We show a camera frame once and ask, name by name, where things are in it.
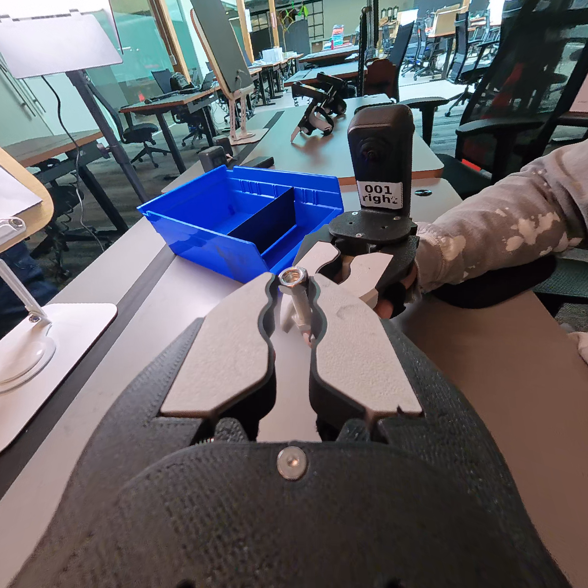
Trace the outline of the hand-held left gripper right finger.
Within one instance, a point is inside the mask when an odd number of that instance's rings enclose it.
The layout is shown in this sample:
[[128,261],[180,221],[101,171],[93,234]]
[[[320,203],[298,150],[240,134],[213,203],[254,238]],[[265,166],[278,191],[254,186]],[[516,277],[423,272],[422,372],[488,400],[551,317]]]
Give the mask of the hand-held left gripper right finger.
[[309,283],[312,334],[309,400],[318,419],[342,429],[360,419],[420,417],[423,408],[385,324],[360,298],[325,276]]

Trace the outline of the dark blue cloth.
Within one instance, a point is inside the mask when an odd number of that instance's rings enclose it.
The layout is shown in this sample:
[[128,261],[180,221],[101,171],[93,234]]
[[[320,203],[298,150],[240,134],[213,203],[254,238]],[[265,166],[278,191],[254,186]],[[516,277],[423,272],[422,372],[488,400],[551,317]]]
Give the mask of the dark blue cloth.
[[[1,259],[25,285],[32,296],[44,305],[52,296],[52,285],[29,254],[24,242],[20,242],[1,254]],[[11,288],[1,279],[1,329],[11,327],[15,322],[26,317],[24,304]]]

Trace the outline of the black light stand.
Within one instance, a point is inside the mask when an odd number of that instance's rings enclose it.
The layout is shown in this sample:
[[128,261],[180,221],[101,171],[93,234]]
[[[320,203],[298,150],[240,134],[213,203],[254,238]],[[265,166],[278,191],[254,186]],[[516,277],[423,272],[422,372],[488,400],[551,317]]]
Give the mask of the black light stand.
[[[104,98],[104,96],[102,96],[94,84],[92,84],[90,78],[84,70],[67,71],[65,75],[78,91],[86,107],[92,114],[92,118],[98,125],[99,130],[108,143],[110,153],[114,157],[116,163],[121,167],[122,172],[125,174],[131,187],[139,198],[139,201],[141,203],[145,203],[148,199],[148,195],[136,173],[135,168],[131,164],[126,151],[123,149],[119,141],[123,138],[122,123],[119,115]],[[101,104],[109,113],[117,128],[117,135],[111,127],[111,124],[107,121],[106,116],[98,104]]]

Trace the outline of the person's right forearm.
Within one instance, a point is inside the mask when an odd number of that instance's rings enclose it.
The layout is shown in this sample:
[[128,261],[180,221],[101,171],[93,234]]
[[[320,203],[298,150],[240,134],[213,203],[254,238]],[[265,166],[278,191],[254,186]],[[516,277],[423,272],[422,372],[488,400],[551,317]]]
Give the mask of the person's right forearm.
[[563,146],[483,189],[420,239],[410,296],[456,285],[548,254],[587,249],[587,141]]

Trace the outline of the wooden easel stand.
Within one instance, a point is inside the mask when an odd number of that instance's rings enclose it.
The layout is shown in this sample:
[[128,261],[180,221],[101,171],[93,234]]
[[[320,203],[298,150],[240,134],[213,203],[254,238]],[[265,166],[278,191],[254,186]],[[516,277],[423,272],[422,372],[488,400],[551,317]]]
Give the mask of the wooden easel stand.
[[254,130],[247,130],[246,128],[246,98],[253,90],[254,86],[249,85],[246,88],[237,89],[229,94],[229,140],[232,146],[259,142],[269,131],[268,128]]

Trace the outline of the black power brick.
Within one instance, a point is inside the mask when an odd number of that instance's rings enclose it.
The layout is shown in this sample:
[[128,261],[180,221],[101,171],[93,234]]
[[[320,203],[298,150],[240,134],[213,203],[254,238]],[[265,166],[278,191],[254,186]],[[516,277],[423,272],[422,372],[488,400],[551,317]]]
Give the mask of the black power brick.
[[218,167],[226,166],[233,160],[221,145],[214,145],[199,152],[199,161],[203,173],[208,173]]

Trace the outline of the dark display board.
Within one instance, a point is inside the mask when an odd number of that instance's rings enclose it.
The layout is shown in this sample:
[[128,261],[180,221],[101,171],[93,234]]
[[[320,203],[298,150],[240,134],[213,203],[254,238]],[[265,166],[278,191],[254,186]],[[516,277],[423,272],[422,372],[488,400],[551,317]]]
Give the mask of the dark display board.
[[239,99],[254,89],[251,73],[220,1],[192,1],[192,21],[224,95]]

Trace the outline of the printed instruction sheet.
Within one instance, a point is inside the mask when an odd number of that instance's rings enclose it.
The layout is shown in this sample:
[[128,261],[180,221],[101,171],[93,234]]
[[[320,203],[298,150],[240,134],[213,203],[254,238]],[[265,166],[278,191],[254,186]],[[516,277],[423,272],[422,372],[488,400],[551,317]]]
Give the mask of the printed instruction sheet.
[[43,199],[1,167],[1,221],[21,220],[28,230],[39,229]]

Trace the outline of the white metal stand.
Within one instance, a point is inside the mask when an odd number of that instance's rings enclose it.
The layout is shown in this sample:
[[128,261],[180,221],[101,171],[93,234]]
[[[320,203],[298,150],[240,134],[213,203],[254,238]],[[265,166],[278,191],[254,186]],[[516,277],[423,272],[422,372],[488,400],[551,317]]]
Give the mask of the white metal stand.
[[1,339],[1,451],[39,411],[113,322],[111,303],[41,306],[9,266],[1,278],[24,304],[26,318]]

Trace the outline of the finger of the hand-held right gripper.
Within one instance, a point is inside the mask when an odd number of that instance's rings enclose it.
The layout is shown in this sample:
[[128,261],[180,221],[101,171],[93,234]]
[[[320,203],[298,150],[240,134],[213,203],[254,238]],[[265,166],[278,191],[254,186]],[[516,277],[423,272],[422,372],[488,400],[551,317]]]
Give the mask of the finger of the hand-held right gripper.
[[[301,258],[301,260],[295,265],[306,269],[308,274],[307,284],[307,298],[308,298],[308,286],[310,283],[310,277],[314,276],[320,269],[326,268],[328,265],[334,263],[341,253],[331,243],[318,241],[310,250]],[[292,303],[292,296],[287,293],[282,293],[282,302],[280,310],[280,323],[283,332],[288,333],[293,327],[296,327],[293,321],[294,308]]]
[[339,286],[365,304],[376,305],[379,298],[376,286],[392,260],[393,254],[382,252],[343,255]]

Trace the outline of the silver bolt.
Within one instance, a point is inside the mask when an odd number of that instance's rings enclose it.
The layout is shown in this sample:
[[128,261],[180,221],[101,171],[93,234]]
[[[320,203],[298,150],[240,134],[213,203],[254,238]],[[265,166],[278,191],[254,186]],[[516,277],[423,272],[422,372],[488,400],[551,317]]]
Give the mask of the silver bolt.
[[293,321],[303,340],[309,347],[313,345],[312,334],[312,309],[305,290],[292,291],[292,303],[294,308]]

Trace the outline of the silver hex nut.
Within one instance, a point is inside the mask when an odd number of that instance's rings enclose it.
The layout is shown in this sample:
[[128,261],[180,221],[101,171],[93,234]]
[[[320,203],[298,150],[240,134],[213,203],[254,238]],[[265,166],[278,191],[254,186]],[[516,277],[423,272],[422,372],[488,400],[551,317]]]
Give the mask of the silver hex nut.
[[282,293],[294,296],[300,292],[306,292],[308,274],[305,268],[292,266],[285,268],[279,275],[279,289]]

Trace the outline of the wooden-top office desk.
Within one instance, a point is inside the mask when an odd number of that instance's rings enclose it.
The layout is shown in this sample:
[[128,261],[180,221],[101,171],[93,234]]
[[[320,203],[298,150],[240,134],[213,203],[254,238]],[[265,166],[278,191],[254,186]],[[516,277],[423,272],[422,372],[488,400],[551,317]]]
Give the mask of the wooden-top office desk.
[[130,114],[155,115],[176,167],[178,168],[179,173],[183,173],[187,168],[168,124],[165,121],[164,114],[166,112],[171,112],[173,108],[182,106],[187,106],[190,113],[203,111],[205,135],[209,146],[212,146],[213,137],[217,136],[217,129],[215,128],[213,116],[210,111],[210,105],[217,100],[218,90],[220,90],[220,86],[214,84],[211,88],[202,92],[164,95],[162,98],[147,99],[147,101],[133,105],[126,105],[119,109],[118,112],[125,115],[126,118],[128,118]]

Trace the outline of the blue plastic bin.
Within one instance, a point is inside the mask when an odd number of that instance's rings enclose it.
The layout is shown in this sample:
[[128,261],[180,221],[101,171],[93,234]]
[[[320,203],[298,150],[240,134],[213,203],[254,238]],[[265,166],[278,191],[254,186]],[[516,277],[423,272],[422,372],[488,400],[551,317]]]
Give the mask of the blue plastic bin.
[[171,251],[241,283],[293,265],[343,212],[334,176],[220,166],[138,207]]

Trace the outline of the black mesh office chair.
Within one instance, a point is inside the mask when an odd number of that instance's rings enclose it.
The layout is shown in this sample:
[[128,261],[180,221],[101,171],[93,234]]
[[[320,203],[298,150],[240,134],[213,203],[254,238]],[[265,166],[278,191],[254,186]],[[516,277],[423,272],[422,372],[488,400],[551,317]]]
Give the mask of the black mesh office chair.
[[456,129],[455,159],[502,179],[545,150],[587,77],[587,1],[525,1]]

